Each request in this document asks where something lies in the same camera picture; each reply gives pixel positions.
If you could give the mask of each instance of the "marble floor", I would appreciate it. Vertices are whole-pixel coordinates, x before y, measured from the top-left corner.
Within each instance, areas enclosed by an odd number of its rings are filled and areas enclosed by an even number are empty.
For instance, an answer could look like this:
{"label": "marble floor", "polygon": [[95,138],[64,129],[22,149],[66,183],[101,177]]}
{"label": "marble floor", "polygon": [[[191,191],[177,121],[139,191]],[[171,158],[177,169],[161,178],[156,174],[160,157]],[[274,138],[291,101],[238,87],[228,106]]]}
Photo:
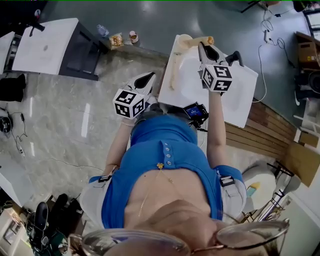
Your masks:
{"label": "marble floor", "polygon": [[[127,51],[104,56],[96,69],[99,81],[49,74],[28,74],[22,102],[0,101],[10,114],[22,112],[27,137],[19,142],[0,132],[0,154],[10,155],[25,168],[35,194],[25,205],[33,210],[50,195],[66,193],[77,197],[92,176],[100,175],[106,156],[120,125],[112,99],[133,76],[153,71],[159,86],[168,58]],[[13,114],[15,136],[24,132],[19,114]],[[206,136],[198,143],[206,150]],[[228,146],[230,165],[241,171],[258,160],[272,158]],[[88,222],[85,233],[95,227]]]}

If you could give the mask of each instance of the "plastic bottle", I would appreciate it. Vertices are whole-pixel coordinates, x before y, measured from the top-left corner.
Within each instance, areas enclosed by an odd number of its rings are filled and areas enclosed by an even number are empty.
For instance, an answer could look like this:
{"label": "plastic bottle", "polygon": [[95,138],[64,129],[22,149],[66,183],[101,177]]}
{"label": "plastic bottle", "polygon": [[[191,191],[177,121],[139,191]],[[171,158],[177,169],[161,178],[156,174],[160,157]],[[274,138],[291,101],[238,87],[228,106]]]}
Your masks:
{"label": "plastic bottle", "polygon": [[108,29],[105,28],[105,26],[97,25],[96,28],[98,29],[98,33],[99,33],[103,38],[105,38],[105,37],[109,34],[109,31],[108,31]]}

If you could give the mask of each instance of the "necklace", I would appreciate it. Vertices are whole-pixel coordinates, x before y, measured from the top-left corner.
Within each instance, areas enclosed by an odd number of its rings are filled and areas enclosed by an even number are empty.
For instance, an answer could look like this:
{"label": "necklace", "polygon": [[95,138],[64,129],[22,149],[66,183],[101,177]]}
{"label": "necklace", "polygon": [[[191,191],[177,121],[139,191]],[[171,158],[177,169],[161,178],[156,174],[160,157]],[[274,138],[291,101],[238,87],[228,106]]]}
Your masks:
{"label": "necklace", "polygon": [[172,179],[172,178],[169,178],[169,177],[162,171],[162,168],[164,167],[164,164],[163,164],[163,163],[158,163],[156,166],[159,168],[159,172],[157,173],[157,175],[155,176],[155,178],[154,178],[153,181],[151,182],[151,184],[150,184],[150,186],[149,186],[149,188],[148,188],[148,190],[147,190],[147,192],[146,192],[146,195],[145,195],[145,197],[144,197],[144,199],[143,199],[143,201],[142,201],[142,204],[141,204],[141,206],[140,206],[138,218],[140,218],[140,216],[141,216],[142,209],[143,209],[143,207],[144,207],[144,205],[145,205],[145,202],[146,202],[146,200],[147,200],[147,197],[148,197],[148,195],[149,195],[149,193],[150,193],[150,191],[151,191],[152,185],[156,182],[156,180],[157,180],[157,178],[158,178],[158,176],[159,176],[160,174],[163,174],[163,175],[167,178],[168,182],[170,182],[170,183],[173,185],[173,188],[174,188],[174,190],[176,191],[176,193],[177,193],[182,199],[184,199],[184,197],[183,197],[183,196],[179,193],[179,191],[177,190],[177,188],[176,188],[176,186],[175,186],[175,184],[174,184],[173,179]]}

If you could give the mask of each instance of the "white sleeve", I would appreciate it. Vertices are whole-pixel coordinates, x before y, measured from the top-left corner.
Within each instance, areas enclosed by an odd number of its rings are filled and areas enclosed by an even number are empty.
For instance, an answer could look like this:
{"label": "white sleeve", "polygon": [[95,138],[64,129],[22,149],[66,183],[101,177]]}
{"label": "white sleeve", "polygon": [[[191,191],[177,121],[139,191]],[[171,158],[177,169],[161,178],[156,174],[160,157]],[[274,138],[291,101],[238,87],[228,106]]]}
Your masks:
{"label": "white sleeve", "polygon": [[110,176],[102,176],[100,179],[87,184],[79,197],[82,210],[99,227],[105,228],[102,221],[102,206],[111,182]]}
{"label": "white sleeve", "polygon": [[[234,184],[221,186],[223,212],[233,218],[237,218],[245,207],[247,199],[246,186],[240,180],[234,179]],[[227,221],[227,215],[223,215],[222,221]]]}

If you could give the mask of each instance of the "white cable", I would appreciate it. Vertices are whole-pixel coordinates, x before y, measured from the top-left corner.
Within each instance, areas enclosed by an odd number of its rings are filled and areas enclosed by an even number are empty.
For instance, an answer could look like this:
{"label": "white cable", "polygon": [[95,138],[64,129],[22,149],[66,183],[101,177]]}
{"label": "white cable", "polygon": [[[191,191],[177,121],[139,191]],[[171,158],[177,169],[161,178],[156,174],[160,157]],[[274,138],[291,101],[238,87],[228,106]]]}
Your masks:
{"label": "white cable", "polygon": [[93,169],[96,169],[96,170],[99,170],[99,171],[102,171],[101,169],[99,168],[96,168],[96,167],[93,167],[93,166],[77,166],[77,165],[73,165],[73,164],[70,164],[70,163],[67,163],[65,161],[61,161],[61,160],[57,160],[57,159],[54,159],[54,158],[49,158],[49,159],[42,159],[42,160],[38,160],[37,162],[42,162],[42,161],[47,161],[47,160],[54,160],[54,161],[57,161],[57,162],[62,162],[68,166],[73,166],[73,167],[76,167],[76,168],[93,168]]}
{"label": "white cable", "polygon": [[[208,119],[205,121],[205,129],[208,130]],[[204,133],[204,135],[203,135],[203,141],[202,141],[201,145],[199,146],[199,148],[201,148],[202,145],[205,143],[206,134],[207,134],[207,132]]]}
{"label": "white cable", "polygon": [[261,74],[262,74],[262,79],[263,79],[265,92],[264,92],[264,95],[263,95],[262,99],[259,99],[257,101],[252,101],[252,103],[258,103],[258,102],[262,101],[267,95],[267,85],[266,85],[265,76],[264,76],[264,72],[263,72],[263,69],[262,69],[262,61],[261,61],[261,57],[260,57],[260,48],[261,48],[261,46],[265,46],[265,45],[267,45],[267,43],[266,44],[261,44],[259,46],[259,48],[258,48],[258,56],[259,56],[259,60],[260,60],[260,69],[261,69]]}

